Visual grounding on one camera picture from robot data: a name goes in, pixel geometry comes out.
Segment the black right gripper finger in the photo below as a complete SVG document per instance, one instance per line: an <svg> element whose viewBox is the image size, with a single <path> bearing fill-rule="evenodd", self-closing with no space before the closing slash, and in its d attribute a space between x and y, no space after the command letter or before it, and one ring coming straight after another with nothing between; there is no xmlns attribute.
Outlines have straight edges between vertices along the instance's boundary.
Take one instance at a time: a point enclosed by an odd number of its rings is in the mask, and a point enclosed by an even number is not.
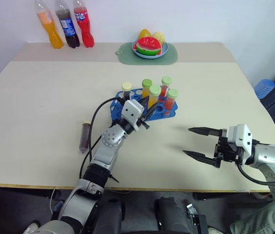
<svg viewBox="0 0 275 234"><path fill-rule="evenodd" d="M203 136L216 136L216 137L220 137L222 136L222 129L214 129L214 128L208 128L208 127L192 127L188 129L189 131L199 134L199 135L203 135Z"/></svg>
<svg viewBox="0 0 275 234"><path fill-rule="evenodd" d="M210 158L210 157L206 157L204 154L202 153L198 153L198 152L193 152L193 151L187 151L187 150L183 150L183 152L190 156L191 158L195 159L196 161L214 166L216 168L220 168L220 160L216 157L214 158Z"/></svg>

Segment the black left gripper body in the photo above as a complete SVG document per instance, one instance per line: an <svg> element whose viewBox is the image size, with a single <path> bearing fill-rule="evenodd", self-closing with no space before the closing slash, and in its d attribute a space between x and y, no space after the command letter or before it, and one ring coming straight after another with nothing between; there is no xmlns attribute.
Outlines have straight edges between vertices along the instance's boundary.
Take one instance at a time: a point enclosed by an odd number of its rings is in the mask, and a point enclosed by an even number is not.
<svg viewBox="0 0 275 234"><path fill-rule="evenodd" d="M137 120L137 126L143 126L145 129L149 129L150 126L146 123L146 117L141 116L138 120Z"/></svg>

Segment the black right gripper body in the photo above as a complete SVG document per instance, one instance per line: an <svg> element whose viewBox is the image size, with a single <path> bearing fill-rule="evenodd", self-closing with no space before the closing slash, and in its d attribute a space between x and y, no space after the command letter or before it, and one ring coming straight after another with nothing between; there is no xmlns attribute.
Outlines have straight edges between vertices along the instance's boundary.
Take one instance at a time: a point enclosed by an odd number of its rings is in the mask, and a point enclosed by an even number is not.
<svg viewBox="0 0 275 234"><path fill-rule="evenodd" d="M215 167L220 168L221 161L234 162L237 166L242 165L244 150L242 147L236 146L228 142L226 137L227 130L217 130L218 142L215 146L214 159L216 160Z"/></svg>

